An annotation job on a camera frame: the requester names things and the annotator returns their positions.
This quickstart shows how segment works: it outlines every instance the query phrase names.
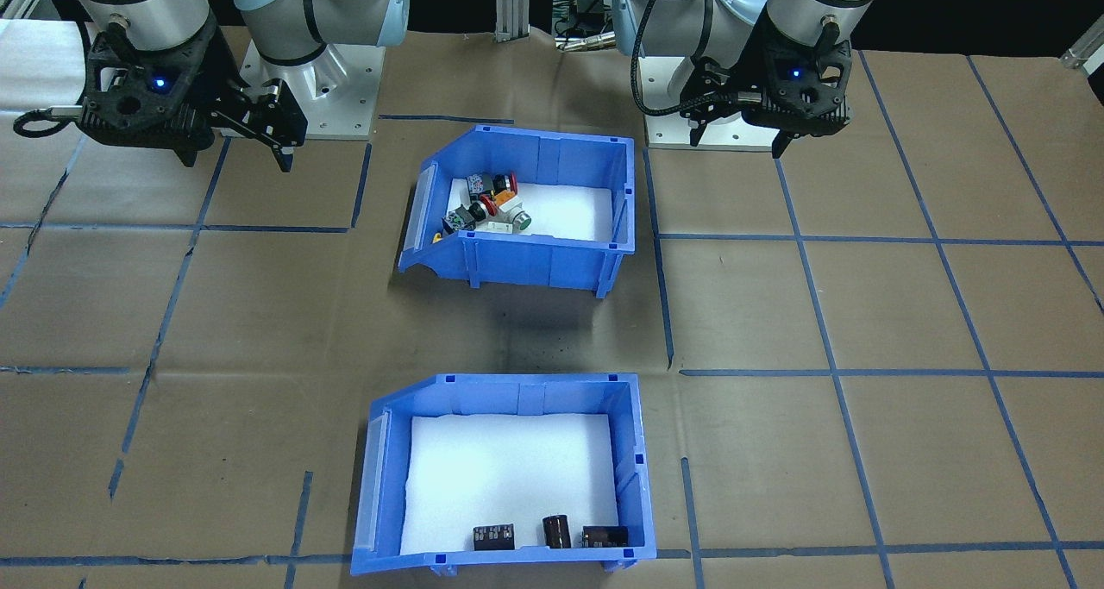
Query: yellow component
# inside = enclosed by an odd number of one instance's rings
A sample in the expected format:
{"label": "yellow component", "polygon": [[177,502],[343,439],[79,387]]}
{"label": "yellow component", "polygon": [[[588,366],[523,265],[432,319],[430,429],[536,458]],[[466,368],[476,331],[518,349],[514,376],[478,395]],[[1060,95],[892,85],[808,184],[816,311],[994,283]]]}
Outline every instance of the yellow component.
{"label": "yellow component", "polygon": [[507,203],[507,201],[512,200],[518,193],[513,191],[501,191],[498,195],[495,195],[495,204],[501,205]]}

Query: white foam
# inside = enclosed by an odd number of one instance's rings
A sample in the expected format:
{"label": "white foam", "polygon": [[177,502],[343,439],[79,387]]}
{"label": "white foam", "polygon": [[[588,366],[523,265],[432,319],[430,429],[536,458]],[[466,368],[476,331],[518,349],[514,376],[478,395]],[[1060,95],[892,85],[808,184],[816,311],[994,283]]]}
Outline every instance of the white foam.
{"label": "white foam", "polygon": [[[533,219],[520,235],[552,235],[553,238],[588,239],[609,243],[613,239],[613,195],[607,188],[585,185],[518,184],[522,205]],[[465,207],[468,183],[456,178],[448,196],[448,208]],[[489,227],[476,227],[488,232]]]}
{"label": "white foam", "polygon": [[605,415],[414,417],[401,555],[473,550],[476,526],[513,524],[514,547],[543,546],[541,518],[616,525]]}

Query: electrolytic capacitor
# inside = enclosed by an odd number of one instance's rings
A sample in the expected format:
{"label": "electrolytic capacitor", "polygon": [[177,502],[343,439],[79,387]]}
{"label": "electrolytic capacitor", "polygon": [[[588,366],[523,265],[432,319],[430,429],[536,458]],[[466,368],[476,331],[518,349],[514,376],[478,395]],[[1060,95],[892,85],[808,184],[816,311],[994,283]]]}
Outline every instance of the electrolytic capacitor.
{"label": "electrolytic capacitor", "polygon": [[571,548],[567,516],[549,516],[542,522],[544,523],[544,545],[549,548]]}

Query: work surface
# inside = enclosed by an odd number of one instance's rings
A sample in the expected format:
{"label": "work surface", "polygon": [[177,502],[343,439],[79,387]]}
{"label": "work surface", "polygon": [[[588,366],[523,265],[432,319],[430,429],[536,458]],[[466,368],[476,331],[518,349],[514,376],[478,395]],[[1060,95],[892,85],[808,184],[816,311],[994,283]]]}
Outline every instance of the work surface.
{"label": "work surface", "polygon": [[[11,132],[81,74],[0,23],[0,587],[1104,586],[1104,109],[1057,60],[866,52],[856,121],[776,162],[645,150],[617,53],[411,33],[371,144],[290,175]],[[636,138],[605,301],[396,274],[474,120]],[[659,560],[348,575],[374,397],[618,371]]]}

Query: blue plastic bin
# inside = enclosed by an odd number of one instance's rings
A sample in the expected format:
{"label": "blue plastic bin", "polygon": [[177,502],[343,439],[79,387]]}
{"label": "blue plastic bin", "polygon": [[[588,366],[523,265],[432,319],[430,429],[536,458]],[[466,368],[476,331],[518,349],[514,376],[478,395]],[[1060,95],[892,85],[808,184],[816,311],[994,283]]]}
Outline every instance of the blue plastic bin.
{"label": "blue plastic bin", "polygon": [[[628,527],[627,547],[527,546],[400,556],[412,417],[561,414],[606,415],[609,420],[617,515]],[[458,566],[551,561],[598,561],[613,571],[654,558],[656,529],[636,374],[439,374],[372,401],[352,574],[428,567],[455,576]]]}
{"label": "blue plastic bin", "polygon": [[[551,235],[457,232],[437,244],[456,178],[513,172],[524,184],[584,185],[611,191],[611,240]],[[421,263],[443,279],[574,287],[598,298],[614,286],[622,258],[636,250],[631,138],[476,126],[422,162],[399,270]]]}

